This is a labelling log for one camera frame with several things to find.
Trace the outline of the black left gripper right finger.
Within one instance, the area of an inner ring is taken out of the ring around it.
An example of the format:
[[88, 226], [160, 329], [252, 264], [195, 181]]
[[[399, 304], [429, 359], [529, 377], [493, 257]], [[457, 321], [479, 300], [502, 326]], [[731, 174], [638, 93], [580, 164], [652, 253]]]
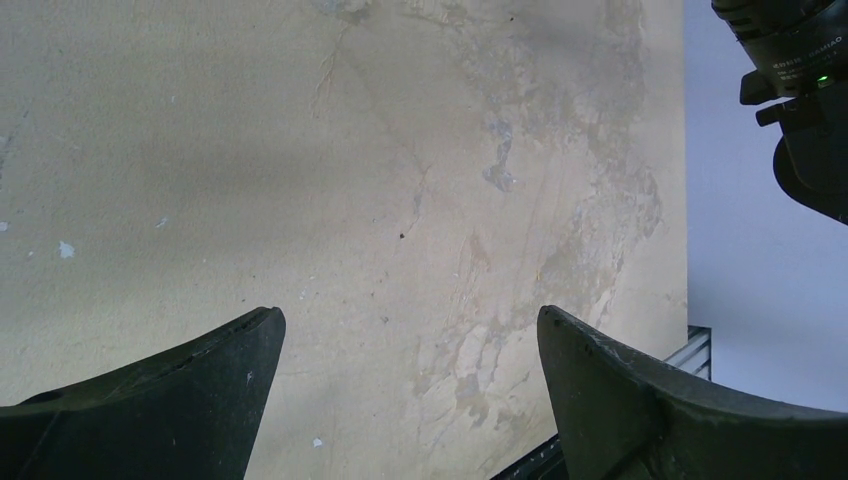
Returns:
[[843, 479], [847, 417], [733, 390], [555, 306], [537, 320], [573, 479]]

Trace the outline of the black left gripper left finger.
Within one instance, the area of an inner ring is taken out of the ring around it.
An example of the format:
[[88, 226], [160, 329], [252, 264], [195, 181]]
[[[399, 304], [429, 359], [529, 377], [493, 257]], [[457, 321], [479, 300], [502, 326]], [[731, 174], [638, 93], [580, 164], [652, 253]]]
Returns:
[[176, 347], [1, 410], [5, 479], [241, 479], [286, 333], [256, 308]]

